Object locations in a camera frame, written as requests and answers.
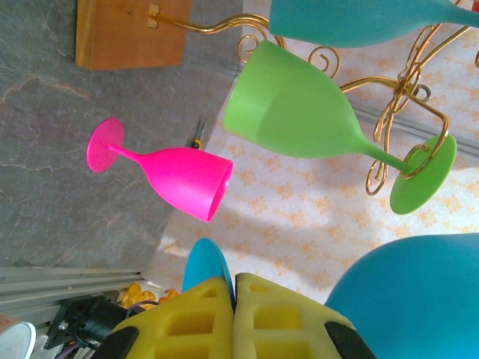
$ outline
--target glass stem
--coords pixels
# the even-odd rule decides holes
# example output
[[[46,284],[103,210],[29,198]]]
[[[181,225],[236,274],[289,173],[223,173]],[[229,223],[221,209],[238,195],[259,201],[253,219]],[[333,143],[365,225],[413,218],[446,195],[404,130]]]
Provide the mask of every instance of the glass stem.
[[[409,173],[412,170],[410,165],[408,165],[401,159],[398,159],[398,157],[394,157],[393,155],[390,155],[379,147],[374,146],[373,144],[367,146],[364,149],[364,154],[378,159],[381,162],[384,162],[387,165],[390,165],[391,167],[394,167],[399,171],[404,172],[405,174]]]
[[[129,150],[125,150],[124,148],[117,146],[116,144],[110,144],[109,149],[120,156],[127,157],[128,159],[131,159],[132,161],[139,162],[141,155],[134,153]]]

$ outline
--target gold wire scroll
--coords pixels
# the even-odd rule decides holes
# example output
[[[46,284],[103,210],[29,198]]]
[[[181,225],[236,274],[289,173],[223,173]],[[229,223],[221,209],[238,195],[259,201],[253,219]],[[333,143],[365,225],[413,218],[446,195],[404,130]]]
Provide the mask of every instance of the gold wire scroll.
[[[336,57],[336,62],[335,62],[336,67],[332,71],[332,74],[330,75],[330,78],[333,79],[336,76],[336,74],[338,73],[339,69],[341,68],[341,58],[339,57],[339,54],[335,49],[333,49],[332,47],[328,47],[328,46],[318,46],[316,49],[311,51],[311,54],[309,54],[308,62],[310,64],[313,64],[314,54],[316,54],[316,52],[321,51],[321,50],[327,50],[329,52],[332,52],[332,54]],[[322,58],[324,60],[324,63],[325,63],[324,68],[322,68],[320,70],[323,71],[324,73],[326,73],[326,72],[329,71],[329,65],[331,64],[331,61],[324,54],[320,54],[320,58]]]
[[[408,180],[413,178],[415,175],[419,174],[434,158],[434,156],[438,153],[439,149],[441,148],[442,144],[444,143],[446,136],[448,135],[449,131],[449,119],[448,117],[443,114],[442,112],[438,111],[437,109],[433,108],[432,106],[426,104],[431,97],[431,91],[428,86],[420,84],[419,81],[421,79],[421,74],[424,66],[434,57],[436,56],[442,49],[444,49],[448,44],[452,43],[462,34],[470,29],[468,26],[462,27],[460,30],[456,31],[452,34],[448,39],[440,43],[437,47],[431,50],[429,54],[425,55],[422,59],[421,56],[424,53],[424,50],[429,45],[430,40],[439,30],[442,24],[434,25],[434,26],[427,26],[422,30],[419,34],[418,38],[414,42],[414,45],[411,48],[409,53],[409,57],[406,62],[406,66],[402,72],[400,72],[396,79],[390,79],[387,77],[382,76],[368,76],[363,79],[358,79],[353,82],[349,82],[343,86],[341,86],[341,90],[346,93],[347,91],[353,90],[355,88],[359,88],[366,84],[381,84],[388,88],[392,89],[393,95],[391,101],[387,104],[384,111],[379,116],[379,119],[376,123],[376,127],[374,128],[373,139],[375,141],[381,141],[384,138],[384,151],[389,153],[389,144],[391,139],[391,129],[392,124],[394,122],[394,116],[401,112],[407,103],[411,100],[415,104],[421,106],[426,111],[430,112],[437,118],[441,120],[442,123],[442,131],[439,135],[439,140],[436,143],[435,147],[432,149],[429,156],[424,160],[424,162],[417,167],[413,172],[409,174],[401,173],[400,175],[402,178]],[[475,59],[476,66],[479,66],[479,53]],[[419,98],[418,95],[424,92],[424,97]],[[411,156],[419,151],[419,150],[429,150],[428,146],[425,145],[417,145],[414,146],[406,155],[404,161],[408,161]],[[371,180],[374,179],[377,182],[376,188],[372,189]],[[385,181],[388,176],[388,166],[375,160],[370,167],[370,170],[367,173],[366,178],[366,192],[369,195],[377,194],[381,188],[384,186]]]
[[[268,38],[266,35],[266,32],[267,31],[269,32],[269,20],[265,17],[262,17],[260,15],[255,15],[253,13],[242,13],[240,15],[231,16],[212,26],[203,26],[203,25],[195,24],[193,22],[186,22],[186,21],[171,19],[169,17],[161,16],[159,13],[150,13],[149,17],[156,21],[165,22],[170,25],[178,26],[180,28],[186,28],[190,31],[198,32],[200,34],[217,34],[229,28],[249,26],[251,28],[258,30],[261,36],[263,37],[263,39],[265,40]],[[282,49],[287,48],[286,41],[284,40],[283,37],[274,36],[274,38],[279,47],[281,47]],[[245,35],[241,37],[241,39],[238,42],[237,51],[238,51],[239,58],[244,63],[246,63],[248,59],[242,54],[241,48],[245,40],[248,40],[248,39],[252,39],[255,42],[255,46],[259,45],[260,43],[260,40],[255,35],[250,34],[250,35]],[[254,49],[248,50],[246,51],[246,53],[250,53],[254,51]]]

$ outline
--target yellow sponge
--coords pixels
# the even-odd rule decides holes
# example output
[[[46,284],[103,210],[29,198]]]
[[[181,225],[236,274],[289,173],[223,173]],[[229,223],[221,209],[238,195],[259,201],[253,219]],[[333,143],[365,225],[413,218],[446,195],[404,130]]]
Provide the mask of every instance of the yellow sponge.
[[[354,328],[347,318],[256,275],[236,279],[234,359],[341,359],[324,325]]]
[[[211,278],[120,323],[140,330],[127,359],[231,359],[233,309],[228,286]]]

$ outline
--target marble floor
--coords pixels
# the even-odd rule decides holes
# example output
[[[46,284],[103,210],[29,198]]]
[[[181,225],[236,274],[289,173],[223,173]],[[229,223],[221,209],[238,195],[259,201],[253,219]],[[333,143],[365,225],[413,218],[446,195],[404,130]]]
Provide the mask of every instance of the marble floor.
[[[241,1],[195,0],[210,24]],[[141,168],[85,162],[106,117],[139,152],[183,146],[214,119],[239,66],[240,33],[189,34],[180,67],[93,72],[74,62],[76,0],[4,1],[0,11],[0,266],[142,269],[171,214]]]

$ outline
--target plastic wine glass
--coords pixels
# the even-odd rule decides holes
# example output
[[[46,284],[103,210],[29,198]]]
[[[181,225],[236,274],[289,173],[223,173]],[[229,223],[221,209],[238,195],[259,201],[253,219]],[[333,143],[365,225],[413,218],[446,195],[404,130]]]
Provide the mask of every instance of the plastic wine glass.
[[[477,358],[479,234],[418,236],[366,254],[325,305],[381,359]]]
[[[117,118],[104,120],[93,132],[87,163],[94,172],[108,170],[118,156],[138,163],[155,192],[173,207],[210,222],[233,174],[229,159],[188,147],[172,147],[141,155],[123,146],[125,134]]]
[[[272,0],[274,35],[332,47],[384,43],[440,22],[479,27],[479,13],[449,0]]]
[[[272,152],[303,159],[362,153],[411,174],[429,156],[439,136],[405,162],[371,143],[341,89],[301,58],[263,41],[239,76],[223,127]],[[426,203],[448,175],[456,156],[448,136],[427,166],[411,179],[401,175],[391,193],[391,208],[410,213]]]

